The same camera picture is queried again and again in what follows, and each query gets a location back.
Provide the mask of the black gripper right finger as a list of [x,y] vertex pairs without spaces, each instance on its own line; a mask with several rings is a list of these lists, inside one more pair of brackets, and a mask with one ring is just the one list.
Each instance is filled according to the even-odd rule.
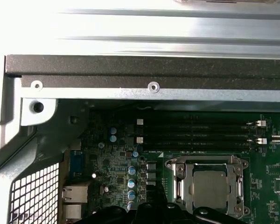
[[169,203],[163,186],[155,186],[156,206],[165,224],[237,224],[238,219],[209,207],[199,207],[190,214],[177,203]]

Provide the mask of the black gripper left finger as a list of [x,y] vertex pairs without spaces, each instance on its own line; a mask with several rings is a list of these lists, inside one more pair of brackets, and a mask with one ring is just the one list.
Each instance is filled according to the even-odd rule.
[[119,206],[109,206],[79,220],[80,224],[154,224],[156,215],[157,187],[146,186],[146,202],[136,209],[126,211]]

